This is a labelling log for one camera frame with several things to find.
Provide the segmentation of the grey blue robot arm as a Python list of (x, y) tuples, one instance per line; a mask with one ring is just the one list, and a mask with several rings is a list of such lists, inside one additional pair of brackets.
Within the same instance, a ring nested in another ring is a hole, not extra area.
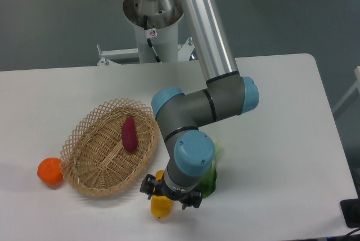
[(255, 109), (258, 89), (239, 73), (214, 0), (124, 0), (123, 11), (135, 28), (142, 63), (176, 60), (177, 35), (168, 30), (183, 16), (188, 20), (206, 88), (189, 94), (166, 88), (152, 98), (169, 162), (162, 178), (147, 175), (140, 191), (198, 208), (203, 195), (196, 185), (215, 157), (215, 145), (200, 127)]

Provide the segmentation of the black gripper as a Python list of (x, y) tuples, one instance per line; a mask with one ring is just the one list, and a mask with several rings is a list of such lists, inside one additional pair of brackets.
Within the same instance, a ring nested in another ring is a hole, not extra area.
[(156, 180), (155, 176), (147, 174), (141, 182), (139, 191), (151, 199), (155, 195), (155, 189), (156, 196), (166, 196), (171, 200), (181, 202), (182, 210), (187, 207), (199, 208), (202, 202), (202, 192), (193, 190), (194, 186), (173, 188), (168, 186), (163, 178)]

